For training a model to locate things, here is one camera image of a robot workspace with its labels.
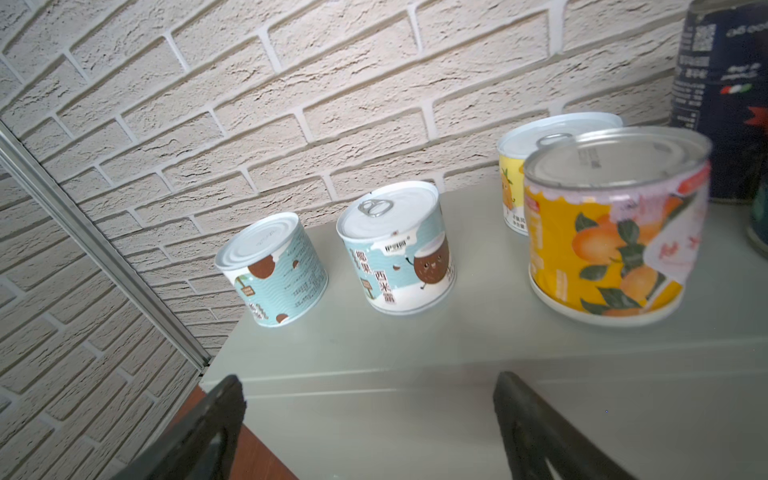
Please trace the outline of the blue Progresso soup can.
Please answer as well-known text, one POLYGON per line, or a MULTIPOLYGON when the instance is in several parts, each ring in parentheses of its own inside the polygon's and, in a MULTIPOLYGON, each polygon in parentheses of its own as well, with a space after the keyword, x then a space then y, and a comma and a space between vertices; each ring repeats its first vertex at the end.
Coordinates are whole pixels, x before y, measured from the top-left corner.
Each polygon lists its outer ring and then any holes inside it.
POLYGON ((751 246, 762 256, 768 255, 768 199, 767 177, 759 184, 753 200, 746 236, 751 246))

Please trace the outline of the orange can white lid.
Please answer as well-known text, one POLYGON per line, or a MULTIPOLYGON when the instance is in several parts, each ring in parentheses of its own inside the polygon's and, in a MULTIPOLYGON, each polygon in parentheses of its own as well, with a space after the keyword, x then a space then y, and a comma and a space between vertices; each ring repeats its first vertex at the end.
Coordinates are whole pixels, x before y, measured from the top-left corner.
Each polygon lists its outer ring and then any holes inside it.
POLYGON ((702 241, 711 141, 683 128, 589 132, 524 164, 529 280, 587 324, 644 326, 680 305, 702 241))

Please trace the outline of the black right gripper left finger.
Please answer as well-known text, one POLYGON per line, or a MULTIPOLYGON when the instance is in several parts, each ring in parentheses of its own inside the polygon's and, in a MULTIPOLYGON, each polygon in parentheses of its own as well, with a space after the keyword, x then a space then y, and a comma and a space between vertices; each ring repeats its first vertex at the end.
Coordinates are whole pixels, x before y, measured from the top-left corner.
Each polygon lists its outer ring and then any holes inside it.
POLYGON ((242 384, 237 376, 229 375, 115 477, 229 478, 245 411, 242 384))

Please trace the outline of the red label soup can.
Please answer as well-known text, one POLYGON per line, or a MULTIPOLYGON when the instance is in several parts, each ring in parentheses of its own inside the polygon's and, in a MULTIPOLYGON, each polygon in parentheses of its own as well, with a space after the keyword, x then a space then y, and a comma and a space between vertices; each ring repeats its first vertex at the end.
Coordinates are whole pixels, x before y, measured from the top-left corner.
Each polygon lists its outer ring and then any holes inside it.
POLYGON ((767 3, 693 1, 676 59, 669 125, 712 144, 710 197, 749 203, 767 161, 767 3))

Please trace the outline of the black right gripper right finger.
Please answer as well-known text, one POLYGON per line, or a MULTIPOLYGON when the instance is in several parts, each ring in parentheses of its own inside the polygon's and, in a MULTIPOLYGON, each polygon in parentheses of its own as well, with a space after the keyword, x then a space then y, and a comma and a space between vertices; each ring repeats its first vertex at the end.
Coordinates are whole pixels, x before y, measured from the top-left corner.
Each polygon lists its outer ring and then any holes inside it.
POLYGON ((632 477, 518 375, 498 375, 493 404, 514 479, 632 477))

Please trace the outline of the white grey label can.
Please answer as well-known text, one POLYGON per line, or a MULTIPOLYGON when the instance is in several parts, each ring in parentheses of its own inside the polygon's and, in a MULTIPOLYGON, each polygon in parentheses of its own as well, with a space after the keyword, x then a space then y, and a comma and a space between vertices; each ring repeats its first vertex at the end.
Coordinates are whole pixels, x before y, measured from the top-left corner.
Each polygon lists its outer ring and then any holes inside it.
POLYGON ((372 308, 412 315, 450 293, 456 270, 433 184, 404 181, 373 190, 347 207, 336 231, 372 308))

